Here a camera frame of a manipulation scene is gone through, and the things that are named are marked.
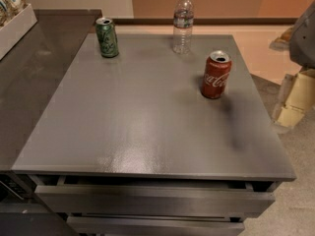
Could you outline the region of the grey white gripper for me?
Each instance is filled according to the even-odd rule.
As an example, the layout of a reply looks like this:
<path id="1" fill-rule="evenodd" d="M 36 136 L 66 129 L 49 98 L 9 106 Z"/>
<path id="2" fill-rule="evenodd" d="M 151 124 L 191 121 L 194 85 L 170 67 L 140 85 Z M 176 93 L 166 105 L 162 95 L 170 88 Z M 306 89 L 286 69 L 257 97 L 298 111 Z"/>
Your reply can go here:
<path id="1" fill-rule="evenodd" d="M 294 24 L 270 44 L 271 49 L 288 50 L 290 60 L 306 68 L 315 68 L 315 2 Z M 303 68 L 286 74 L 278 94 L 272 119 L 276 125 L 295 127 L 315 106 L 315 70 Z"/>

